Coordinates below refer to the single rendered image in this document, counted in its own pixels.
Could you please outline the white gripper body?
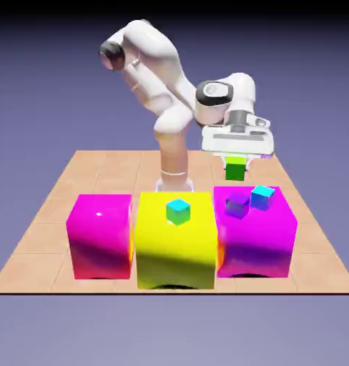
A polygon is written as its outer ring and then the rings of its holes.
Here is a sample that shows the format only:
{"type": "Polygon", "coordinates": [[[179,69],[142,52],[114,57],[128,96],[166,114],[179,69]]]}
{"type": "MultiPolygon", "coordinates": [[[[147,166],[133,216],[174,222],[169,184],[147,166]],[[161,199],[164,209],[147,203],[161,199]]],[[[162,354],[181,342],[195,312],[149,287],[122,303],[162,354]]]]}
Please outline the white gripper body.
{"type": "Polygon", "coordinates": [[[270,156],[275,151],[272,132],[267,127],[230,124],[202,129],[202,149],[220,154],[270,156]]]}

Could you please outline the small green cube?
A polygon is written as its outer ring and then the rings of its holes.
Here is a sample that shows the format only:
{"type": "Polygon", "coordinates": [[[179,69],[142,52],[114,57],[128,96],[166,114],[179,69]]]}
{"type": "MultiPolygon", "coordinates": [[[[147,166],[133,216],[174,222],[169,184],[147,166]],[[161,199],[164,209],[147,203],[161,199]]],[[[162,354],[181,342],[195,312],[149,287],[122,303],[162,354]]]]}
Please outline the small green cube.
{"type": "Polygon", "coordinates": [[[245,157],[226,157],[225,179],[243,181],[245,178],[246,162],[245,157]]]}

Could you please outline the small blue cube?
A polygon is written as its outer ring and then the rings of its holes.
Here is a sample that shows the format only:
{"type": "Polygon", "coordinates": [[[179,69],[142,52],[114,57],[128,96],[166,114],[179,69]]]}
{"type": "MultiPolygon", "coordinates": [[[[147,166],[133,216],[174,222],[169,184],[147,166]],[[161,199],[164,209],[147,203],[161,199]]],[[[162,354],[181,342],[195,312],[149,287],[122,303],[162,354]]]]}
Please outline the small blue cube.
{"type": "Polygon", "coordinates": [[[250,206],[254,209],[267,211],[273,201],[275,189],[266,186],[256,186],[251,191],[250,206]]]}

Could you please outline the small purple cube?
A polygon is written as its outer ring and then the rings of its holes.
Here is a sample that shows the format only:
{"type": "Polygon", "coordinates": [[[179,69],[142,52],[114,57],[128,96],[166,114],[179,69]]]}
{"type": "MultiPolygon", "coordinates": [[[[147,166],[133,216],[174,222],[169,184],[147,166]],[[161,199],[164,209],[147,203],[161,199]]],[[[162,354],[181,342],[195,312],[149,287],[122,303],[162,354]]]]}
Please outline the small purple cube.
{"type": "Polygon", "coordinates": [[[250,208],[250,198],[246,194],[232,193],[225,202],[225,213],[228,216],[242,219],[250,208]]]}

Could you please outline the small cyan cube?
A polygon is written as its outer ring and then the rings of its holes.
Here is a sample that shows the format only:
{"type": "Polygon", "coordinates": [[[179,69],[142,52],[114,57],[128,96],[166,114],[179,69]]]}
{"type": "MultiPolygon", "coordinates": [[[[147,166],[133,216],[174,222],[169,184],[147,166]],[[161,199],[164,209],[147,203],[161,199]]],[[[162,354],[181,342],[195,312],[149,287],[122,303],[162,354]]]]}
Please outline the small cyan cube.
{"type": "Polygon", "coordinates": [[[190,204],[182,199],[166,203],[166,218],[175,225],[181,225],[190,220],[190,204]]]}

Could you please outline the large magenta box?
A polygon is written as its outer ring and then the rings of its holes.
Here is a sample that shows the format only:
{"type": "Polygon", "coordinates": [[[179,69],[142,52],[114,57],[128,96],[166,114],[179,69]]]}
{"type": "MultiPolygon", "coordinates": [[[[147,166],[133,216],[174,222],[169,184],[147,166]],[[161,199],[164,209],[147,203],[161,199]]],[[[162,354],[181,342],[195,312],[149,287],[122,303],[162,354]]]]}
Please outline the large magenta box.
{"type": "Polygon", "coordinates": [[[241,218],[226,214],[232,194],[251,195],[253,186],[216,186],[213,204],[218,231],[217,276],[255,275],[284,278],[289,275],[298,221],[280,187],[268,210],[251,207],[241,218]]]}

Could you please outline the large yellow box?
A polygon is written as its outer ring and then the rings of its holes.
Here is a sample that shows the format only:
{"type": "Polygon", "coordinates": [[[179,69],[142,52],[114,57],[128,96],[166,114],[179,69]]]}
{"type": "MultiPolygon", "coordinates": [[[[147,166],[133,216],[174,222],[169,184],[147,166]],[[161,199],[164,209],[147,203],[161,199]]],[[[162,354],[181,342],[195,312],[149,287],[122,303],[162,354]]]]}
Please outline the large yellow box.
{"type": "Polygon", "coordinates": [[[137,286],[211,290],[217,267],[217,225],[210,192],[142,192],[134,232],[137,286]],[[168,220],[176,199],[188,203],[190,219],[168,220]]]}

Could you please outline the large pink box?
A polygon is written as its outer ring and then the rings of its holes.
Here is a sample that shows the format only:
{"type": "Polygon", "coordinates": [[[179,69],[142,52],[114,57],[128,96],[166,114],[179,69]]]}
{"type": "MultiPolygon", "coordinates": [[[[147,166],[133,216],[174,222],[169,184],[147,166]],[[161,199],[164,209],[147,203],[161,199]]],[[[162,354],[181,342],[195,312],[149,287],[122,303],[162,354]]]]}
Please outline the large pink box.
{"type": "Polygon", "coordinates": [[[134,250],[130,194],[80,194],[66,229],[75,279],[130,278],[134,250]]]}

